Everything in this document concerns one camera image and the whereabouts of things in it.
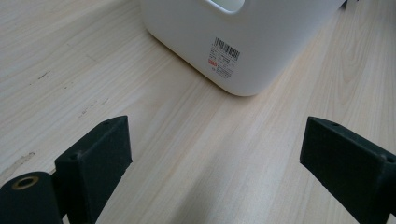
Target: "barcode label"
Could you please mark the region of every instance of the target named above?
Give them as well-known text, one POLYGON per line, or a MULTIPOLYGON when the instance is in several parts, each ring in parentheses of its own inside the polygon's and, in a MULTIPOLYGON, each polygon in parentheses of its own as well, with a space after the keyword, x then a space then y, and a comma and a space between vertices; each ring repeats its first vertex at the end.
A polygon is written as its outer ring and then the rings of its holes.
POLYGON ((211 44, 208 64, 210 69, 224 78, 233 75, 240 52, 219 38, 211 44))
POLYGON ((229 54, 230 56, 232 56, 236 61, 238 60, 239 57, 239 51, 234 49, 233 47, 231 47, 230 45, 228 45, 227 43, 225 43, 224 41, 218 39, 216 37, 215 39, 215 47, 218 47, 219 49, 222 49, 224 51, 224 53, 229 54))

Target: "dark mark on wood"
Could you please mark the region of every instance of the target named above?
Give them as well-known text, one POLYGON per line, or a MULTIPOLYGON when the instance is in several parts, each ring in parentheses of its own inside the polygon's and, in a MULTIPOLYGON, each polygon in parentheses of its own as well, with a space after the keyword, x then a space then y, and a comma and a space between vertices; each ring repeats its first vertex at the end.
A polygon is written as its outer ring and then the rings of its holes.
POLYGON ((107 98, 107 99, 105 99, 105 101, 104 101, 104 102, 102 102, 102 105, 105 105, 105 104, 107 103, 107 101, 108 101, 108 98, 107 98))
POLYGON ((34 152, 30 152, 26 156, 22 156, 19 159, 17 159, 12 165, 10 165, 6 170, 4 170, 0 174, 0 185, 3 185, 6 182, 6 180, 9 179, 18 168, 20 168, 20 166, 22 166, 24 163, 32 159, 34 155, 35 155, 34 152))
POLYGON ((50 71, 48 71, 48 72, 44 73, 44 75, 43 75, 43 76, 41 76, 41 77, 39 77, 39 78, 38 78, 38 80, 40 80, 41 78, 43 78, 44 76, 46 76, 46 75, 47 75, 49 72, 50 72, 50 71))

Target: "metal hole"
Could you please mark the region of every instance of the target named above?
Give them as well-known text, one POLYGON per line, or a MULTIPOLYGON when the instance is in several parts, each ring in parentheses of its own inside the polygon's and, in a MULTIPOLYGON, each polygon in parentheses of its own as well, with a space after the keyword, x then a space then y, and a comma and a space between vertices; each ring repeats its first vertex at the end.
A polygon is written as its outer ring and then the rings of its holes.
POLYGON ((32 187, 35 183, 38 182, 38 176, 26 176, 22 179, 19 179, 12 185, 12 188, 15 190, 27 189, 32 187))
POLYGON ((76 161, 76 160, 78 159, 78 153, 74 153, 74 154, 71 155, 69 158, 70 158, 70 160, 72 160, 72 161, 76 161))
POLYGON ((389 157, 387 157, 387 162, 394 163, 394 162, 395 162, 395 160, 394 160, 393 158, 389 158, 389 157))

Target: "wooden table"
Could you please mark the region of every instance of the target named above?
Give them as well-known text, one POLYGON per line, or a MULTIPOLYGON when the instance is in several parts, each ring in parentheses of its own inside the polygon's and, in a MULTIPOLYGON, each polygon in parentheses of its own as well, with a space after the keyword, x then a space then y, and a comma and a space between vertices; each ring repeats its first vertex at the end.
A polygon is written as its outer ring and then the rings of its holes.
POLYGON ((355 223, 299 163, 308 116, 396 153, 396 1, 350 4, 236 97, 153 38, 137 0, 1 1, 0 183, 128 115, 134 163, 97 223, 355 223))

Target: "black clamp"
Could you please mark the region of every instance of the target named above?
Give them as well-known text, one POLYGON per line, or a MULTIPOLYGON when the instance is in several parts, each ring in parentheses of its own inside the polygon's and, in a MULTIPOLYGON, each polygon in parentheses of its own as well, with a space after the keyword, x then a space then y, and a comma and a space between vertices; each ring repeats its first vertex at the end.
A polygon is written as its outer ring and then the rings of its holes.
POLYGON ((32 172, 0 189, 0 223, 94 223, 131 164, 126 116, 106 120, 55 160, 56 172, 32 172))
POLYGON ((359 223, 396 215, 396 156, 385 149, 337 123, 308 118, 300 160, 359 223))

